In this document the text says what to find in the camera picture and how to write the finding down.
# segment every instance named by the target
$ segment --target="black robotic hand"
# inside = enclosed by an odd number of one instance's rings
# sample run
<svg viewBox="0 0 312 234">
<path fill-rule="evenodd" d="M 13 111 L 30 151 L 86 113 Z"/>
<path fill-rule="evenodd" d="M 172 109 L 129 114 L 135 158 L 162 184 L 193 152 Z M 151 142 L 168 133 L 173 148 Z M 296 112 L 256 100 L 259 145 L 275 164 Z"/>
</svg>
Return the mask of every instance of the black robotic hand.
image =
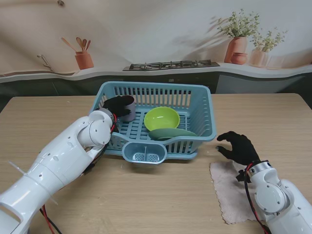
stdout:
<svg viewBox="0 0 312 234">
<path fill-rule="evenodd" d="M 230 131 L 218 136 L 217 141 L 223 140 L 226 140 L 232 144 L 232 151 L 229 151 L 222 146 L 217 146 L 217 150 L 227 159 L 231 159 L 245 166 L 252 162 L 260 161 L 253 144 L 245 135 L 240 135 Z"/>
<path fill-rule="evenodd" d="M 125 106 L 133 102 L 134 98 L 132 96 L 117 96 L 106 100 L 103 107 L 115 114 L 116 117 L 122 117 L 130 114 L 130 110 L 125 109 Z"/>
</svg>

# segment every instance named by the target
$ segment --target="wall mural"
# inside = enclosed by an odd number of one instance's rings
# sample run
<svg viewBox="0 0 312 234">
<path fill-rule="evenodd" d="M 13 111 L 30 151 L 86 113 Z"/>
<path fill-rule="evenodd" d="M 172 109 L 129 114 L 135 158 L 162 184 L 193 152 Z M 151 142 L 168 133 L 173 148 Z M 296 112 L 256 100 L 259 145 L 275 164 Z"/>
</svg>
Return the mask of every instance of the wall mural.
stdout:
<svg viewBox="0 0 312 234">
<path fill-rule="evenodd" d="M 311 0 L 63 3 L 1 1 L 0 74 L 208 59 L 255 73 L 312 69 Z"/>
</svg>

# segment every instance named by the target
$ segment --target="dish cloth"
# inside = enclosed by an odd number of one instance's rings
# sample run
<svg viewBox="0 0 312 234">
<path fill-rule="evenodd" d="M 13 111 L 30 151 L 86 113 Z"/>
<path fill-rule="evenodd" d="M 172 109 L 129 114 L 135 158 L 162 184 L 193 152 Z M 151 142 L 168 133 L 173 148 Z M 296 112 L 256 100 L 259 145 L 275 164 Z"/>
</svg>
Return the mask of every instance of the dish cloth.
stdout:
<svg viewBox="0 0 312 234">
<path fill-rule="evenodd" d="M 244 222 L 247 219 L 255 220 L 251 211 L 244 182 L 238 182 L 238 171 L 243 165 L 230 162 L 214 162 L 210 164 L 210 173 L 214 181 L 214 189 L 219 199 L 222 217 L 227 224 Z M 254 203 L 255 187 L 248 184 L 250 197 Z"/>
</svg>

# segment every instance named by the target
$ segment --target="countertop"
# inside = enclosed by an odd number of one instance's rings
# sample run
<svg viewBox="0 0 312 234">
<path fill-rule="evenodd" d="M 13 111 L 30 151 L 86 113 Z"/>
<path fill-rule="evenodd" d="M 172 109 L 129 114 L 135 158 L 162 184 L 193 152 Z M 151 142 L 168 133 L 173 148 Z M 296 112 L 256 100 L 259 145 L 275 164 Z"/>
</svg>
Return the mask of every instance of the countertop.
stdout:
<svg viewBox="0 0 312 234">
<path fill-rule="evenodd" d="M 15 97 L 0 113 L 0 192 L 27 171 L 41 149 L 77 118 L 95 97 Z M 254 144 L 279 177 L 294 183 L 312 203 L 312 111 L 295 94 L 213 95 L 218 134 L 236 131 Z M 48 201 L 49 217 L 63 234 L 263 234 L 256 222 L 225 224 L 210 163 L 226 160 L 214 140 L 190 161 L 134 167 L 104 156 L 95 168 Z M 41 214 L 31 234 L 49 234 Z"/>
<path fill-rule="evenodd" d="M 61 78 L 66 80 L 81 80 L 97 76 L 160 76 L 170 74 L 188 74 L 188 73 L 204 73 L 204 72 L 226 72 L 238 75 L 243 75 L 252 78 L 287 78 L 304 73 L 312 72 L 312 65 L 306 65 L 298 68 L 283 68 L 279 70 L 269 70 L 265 68 L 252 67 L 247 64 L 237 65 L 232 63 L 220 63 L 219 67 L 203 67 L 203 68 L 185 68 L 185 69 L 169 69 L 160 71 L 123 71 L 123 66 L 110 66 L 110 67 L 94 67 L 85 70 L 80 70 L 67 74 L 56 74 L 51 72 L 30 74 L 29 71 L 25 74 L 19 72 L 17 75 L 0 76 L 0 83 L 10 82 L 16 80 L 29 80 L 29 79 L 48 79 L 48 78 Z"/>
</svg>

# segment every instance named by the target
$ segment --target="black cable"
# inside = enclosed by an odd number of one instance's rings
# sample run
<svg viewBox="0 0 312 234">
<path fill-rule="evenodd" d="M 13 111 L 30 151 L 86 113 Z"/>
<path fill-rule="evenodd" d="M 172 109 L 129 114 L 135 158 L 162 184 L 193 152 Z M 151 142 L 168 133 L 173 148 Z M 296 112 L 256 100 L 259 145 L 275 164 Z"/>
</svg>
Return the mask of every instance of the black cable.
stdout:
<svg viewBox="0 0 312 234">
<path fill-rule="evenodd" d="M 108 147 L 108 143 L 104 146 L 104 148 L 101 150 L 101 152 L 99 153 L 99 156 L 97 157 L 96 161 L 93 164 L 97 164 L 97 162 L 101 159 L 101 157 L 103 156 L 105 150 Z"/>
<path fill-rule="evenodd" d="M 260 224 L 260 226 L 262 227 L 263 231 L 267 232 L 268 234 L 272 234 L 270 229 L 264 225 L 258 218 L 258 215 L 255 211 L 255 208 L 254 208 L 254 205 L 253 205 L 253 202 L 252 202 L 252 199 L 250 197 L 250 194 L 249 194 L 249 190 L 248 190 L 248 183 L 247 183 L 247 180 L 248 180 L 248 175 L 247 175 L 247 168 L 245 169 L 245 179 L 244 179 L 244 185 L 245 185 L 245 190 L 246 190 L 246 195 L 247 195 L 247 199 L 249 201 L 249 204 L 250 204 L 250 207 L 252 209 L 252 212 L 256 218 L 256 220 L 258 221 L 258 223 Z"/>
<path fill-rule="evenodd" d="M 43 210 L 42 209 L 40 209 L 40 212 L 41 212 L 41 214 L 43 215 L 43 217 L 44 217 L 44 214 L 43 214 Z M 46 214 L 46 216 L 47 216 L 47 219 L 48 219 L 48 221 L 51 223 L 51 225 L 55 228 L 55 230 L 59 233 L 59 234 L 62 234 L 62 232 L 58 229 L 58 227 L 54 224 L 54 222 L 52 222 L 52 220 L 48 217 L 48 215 Z"/>
</svg>

